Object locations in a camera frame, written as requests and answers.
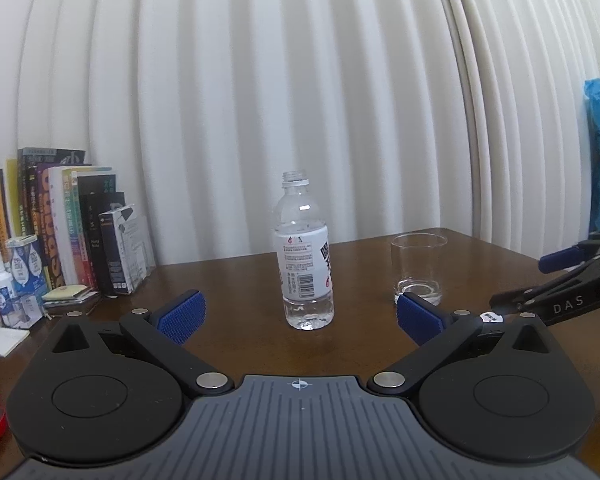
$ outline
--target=sticker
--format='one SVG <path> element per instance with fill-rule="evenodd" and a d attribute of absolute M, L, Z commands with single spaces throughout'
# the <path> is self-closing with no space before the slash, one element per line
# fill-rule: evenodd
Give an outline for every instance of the sticker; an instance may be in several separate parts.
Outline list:
<path fill-rule="evenodd" d="M 503 323 L 504 319 L 495 312 L 483 312 L 480 317 L 485 323 Z"/>
<path fill-rule="evenodd" d="M 314 300 L 331 291 L 327 226 L 294 235 L 274 233 L 274 246 L 285 298 Z"/>
<path fill-rule="evenodd" d="M 42 260 L 33 244 L 29 248 L 29 270 L 36 278 L 42 274 Z"/>
<path fill-rule="evenodd" d="M 17 249 L 13 250 L 13 257 L 11 258 L 11 273 L 13 279 L 16 280 L 20 285 L 25 285 L 29 281 L 29 269 L 24 263 L 20 251 Z"/>

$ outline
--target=barcode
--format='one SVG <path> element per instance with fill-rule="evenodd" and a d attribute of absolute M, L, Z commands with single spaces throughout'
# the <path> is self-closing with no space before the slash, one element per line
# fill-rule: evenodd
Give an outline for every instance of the barcode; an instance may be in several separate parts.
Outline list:
<path fill-rule="evenodd" d="M 312 274 L 298 276 L 298 283 L 301 298 L 312 298 L 314 296 L 314 276 Z"/>

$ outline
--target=ribbed gray plate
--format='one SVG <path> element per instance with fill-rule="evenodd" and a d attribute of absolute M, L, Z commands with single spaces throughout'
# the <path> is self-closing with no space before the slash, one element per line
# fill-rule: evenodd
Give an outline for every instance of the ribbed gray plate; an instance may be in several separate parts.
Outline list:
<path fill-rule="evenodd" d="M 513 467 L 458 455 L 422 429 L 400 399 L 364 392 L 354 377 L 246 376 L 196 400 L 163 443 L 128 462 L 63 469 L 27 460 L 12 480 L 579 480 L 572 457 Z"/>

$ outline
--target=crosshair marking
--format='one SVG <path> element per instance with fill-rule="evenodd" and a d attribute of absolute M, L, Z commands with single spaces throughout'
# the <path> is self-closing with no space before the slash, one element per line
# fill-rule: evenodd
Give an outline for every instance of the crosshair marking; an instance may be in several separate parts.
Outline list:
<path fill-rule="evenodd" d="M 307 386 L 311 386 L 311 383 L 308 383 L 307 381 L 305 381 L 304 379 L 301 379 L 300 377 L 298 377 L 292 383 L 287 383 L 287 384 L 291 384 L 296 390 L 302 390 L 303 388 L 306 388 Z"/>

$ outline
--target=metal pivot screw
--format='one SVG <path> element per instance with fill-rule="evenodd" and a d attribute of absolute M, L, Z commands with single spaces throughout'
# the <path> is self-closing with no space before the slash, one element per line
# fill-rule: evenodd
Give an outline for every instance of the metal pivot screw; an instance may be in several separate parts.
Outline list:
<path fill-rule="evenodd" d="M 404 384 L 404 375 L 398 372 L 380 372 L 374 375 L 374 382 L 383 388 L 397 388 Z"/>
<path fill-rule="evenodd" d="M 206 372 L 204 374 L 200 374 L 198 378 L 196 378 L 196 383 L 198 386 L 201 388 L 207 388 L 208 390 L 222 388 L 228 383 L 228 381 L 228 377 L 220 372 Z"/>

